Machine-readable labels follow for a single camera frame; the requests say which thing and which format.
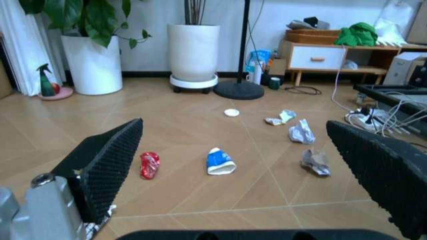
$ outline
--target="green cloth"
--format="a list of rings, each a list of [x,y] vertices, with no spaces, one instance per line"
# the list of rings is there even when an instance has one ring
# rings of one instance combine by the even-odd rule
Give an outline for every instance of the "green cloth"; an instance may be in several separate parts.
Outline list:
[[[347,46],[375,46],[378,35],[375,28],[367,23],[359,22],[350,28],[341,28],[339,38],[334,42],[336,45]]]

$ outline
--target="crumpled foil wrapper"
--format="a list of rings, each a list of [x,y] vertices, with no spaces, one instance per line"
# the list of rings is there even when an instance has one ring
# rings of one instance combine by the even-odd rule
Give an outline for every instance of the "crumpled foil wrapper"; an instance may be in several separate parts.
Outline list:
[[[316,152],[313,148],[305,150],[302,154],[301,166],[310,168],[321,177],[331,175],[331,168],[328,166],[328,159],[324,151]]]
[[[294,142],[303,144],[313,144],[316,140],[315,134],[309,127],[306,119],[299,120],[299,123],[289,128],[289,138]]]
[[[280,118],[267,117],[267,118],[264,118],[264,121],[267,124],[270,124],[273,126],[283,125],[283,124],[286,124],[289,120],[295,118],[297,116],[297,114],[294,111],[285,109],[285,110],[281,111],[279,116],[280,116]]]
[[[86,229],[86,240],[91,240],[95,235],[104,227],[105,224],[110,220],[111,215],[113,215],[113,210],[117,208],[117,205],[109,206],[109,210],[104,216],[104,219],[100,224],[95,224],[94,222],[85,222],[84,228]]]

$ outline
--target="white drawer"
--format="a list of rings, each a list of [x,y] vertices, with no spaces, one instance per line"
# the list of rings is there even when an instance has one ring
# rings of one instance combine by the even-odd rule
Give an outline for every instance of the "white drawer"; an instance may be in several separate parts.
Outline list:
[[[345,52],[341,47],[294,46],[289,66],[293,69],[338,70]]]

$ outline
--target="wooden floor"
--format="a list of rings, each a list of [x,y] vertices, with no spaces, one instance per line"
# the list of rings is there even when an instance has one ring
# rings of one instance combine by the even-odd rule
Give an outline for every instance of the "wooden floor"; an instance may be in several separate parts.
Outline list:
[[[97,240],[136,230],[299,228],[371,229],[402,239],[327,136],[326,121],[342,120],[345,113],[331,102],[333,84],[312,85],[323,94],[266,88],[257,100],[229,100],[213,92],[176,94],[163,78],[128,78],[114,94],[52,102],[14,94],[0,100],[0,185],[22,202],[30,180],[49,172],[83,138],[142,118],[138,155],[115,199],[117,211]],[[350,85],[338,88],[345,105],[354,106],[355,96]],[[228,108],[240,116],[224,116]],[[296,119],[264,123],[283,109],[295,111]],[[303,151],[312,146],[292,143],[288,128],[303,118],[316,136],[313,147],[329,158],[331,177],[300,167]],[[214,147],[231,155],[235,173],[206,174],[206,155]],[[160,156],[153,180],[139,177],[145,151]]]

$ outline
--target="white pot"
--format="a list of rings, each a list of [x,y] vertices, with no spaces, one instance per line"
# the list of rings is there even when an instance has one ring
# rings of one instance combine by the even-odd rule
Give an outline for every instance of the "white pot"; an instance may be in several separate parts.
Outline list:
[[[183,81],[204,82],[217,70],[220,26],[168,25],[172,75]]]
[[[105,48],[89,37],[61,36],[75,90],[79,94],[102,95],[122,89],[119,38],[113,36]]]

